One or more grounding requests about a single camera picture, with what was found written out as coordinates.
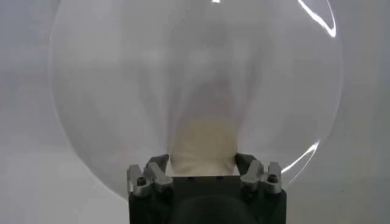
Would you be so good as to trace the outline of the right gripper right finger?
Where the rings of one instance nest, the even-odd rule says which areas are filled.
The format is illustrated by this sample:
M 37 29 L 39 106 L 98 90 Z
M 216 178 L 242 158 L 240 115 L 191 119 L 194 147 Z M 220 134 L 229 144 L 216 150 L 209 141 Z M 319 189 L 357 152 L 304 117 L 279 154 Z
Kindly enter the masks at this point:
M 240 185 L 244 191 L 253 194 L 263 185 L 267 194 L 282 192 L 282 169 L 278 162 L 270 162 L 267 172 L 264 171 L 262 162 L 253 155 L 237 153 L 235 162 L 239 171 Z

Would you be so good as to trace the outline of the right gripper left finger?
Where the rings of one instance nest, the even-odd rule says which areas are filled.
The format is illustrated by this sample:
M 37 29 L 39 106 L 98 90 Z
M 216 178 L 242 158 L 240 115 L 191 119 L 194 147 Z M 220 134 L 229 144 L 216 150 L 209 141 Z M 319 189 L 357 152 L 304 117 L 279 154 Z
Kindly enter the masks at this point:
M 163 194 L 173 188 L 173 178 L 167 176 L 166 166 L 168 154 L 154 156 L 149 159 L 141 170 L 138 164 L 130 165 L 127 169 L 127 193 L 138 198 L 149 196 L 153 190 Z

